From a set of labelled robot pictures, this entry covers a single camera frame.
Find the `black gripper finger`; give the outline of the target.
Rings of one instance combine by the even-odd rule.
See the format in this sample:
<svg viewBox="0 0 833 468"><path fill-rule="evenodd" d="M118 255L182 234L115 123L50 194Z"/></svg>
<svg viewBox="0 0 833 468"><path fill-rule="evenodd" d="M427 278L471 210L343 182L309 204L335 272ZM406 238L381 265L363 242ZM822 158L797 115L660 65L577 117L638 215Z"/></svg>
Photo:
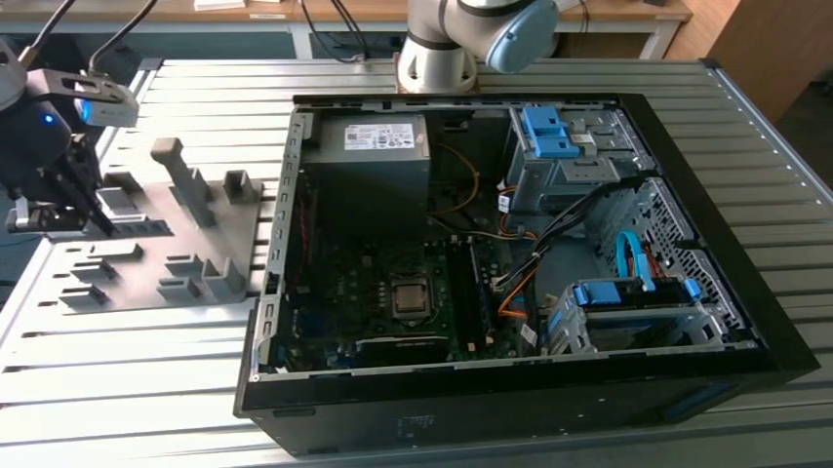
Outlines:
<svg viewBox="0 0 833 468"><path fill-rule="evenodd" d="M84 134L71 135L70 146L44 171L54 194L47 202L52 212L52 230L82 230L91 223L104 236L116 233L114 222L104 215L96 191L103 187L95 144Z"/></svg>
<svg viewBox="0 0 833 468"><path fill-rule="evenodd" d="M80 231L86 224L87 216L72 207L36 203L26 197L15 201L5 220L9 233Z"/></svg>

